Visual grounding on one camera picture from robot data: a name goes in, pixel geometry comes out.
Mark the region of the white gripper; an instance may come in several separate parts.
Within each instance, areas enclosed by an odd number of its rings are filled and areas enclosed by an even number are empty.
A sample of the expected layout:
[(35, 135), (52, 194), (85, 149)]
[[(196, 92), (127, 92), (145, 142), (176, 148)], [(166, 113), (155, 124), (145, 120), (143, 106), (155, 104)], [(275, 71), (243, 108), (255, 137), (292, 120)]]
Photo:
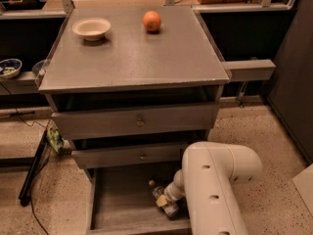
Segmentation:
[(171, 182), (170, 184), (168, 184), (165, 187), (164, 195), (160, 195), (156, 199), (156, 205), (159, 208), (162, 208), (162, 207), (166, 206), (168, 204), (167, 200), (170, 203), (175, 203), (175, 202), (177, 202), (178, 200), (180, 200), (182, 198), (182, 192), (181, 192), (179, 187), (174, 182)]

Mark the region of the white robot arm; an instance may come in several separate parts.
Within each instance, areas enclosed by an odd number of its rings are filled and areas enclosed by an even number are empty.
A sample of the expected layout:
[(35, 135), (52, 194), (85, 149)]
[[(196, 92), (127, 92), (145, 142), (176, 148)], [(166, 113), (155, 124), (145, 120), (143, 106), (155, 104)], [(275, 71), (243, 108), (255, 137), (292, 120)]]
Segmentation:
[(261, 171), (261, 159), (249, 147), (196, 142), (185, 150), (173, 181), (153, 195), (169, 217), (184, 198), (193, 235), (248, 235), (232, 185), (250, 182)]

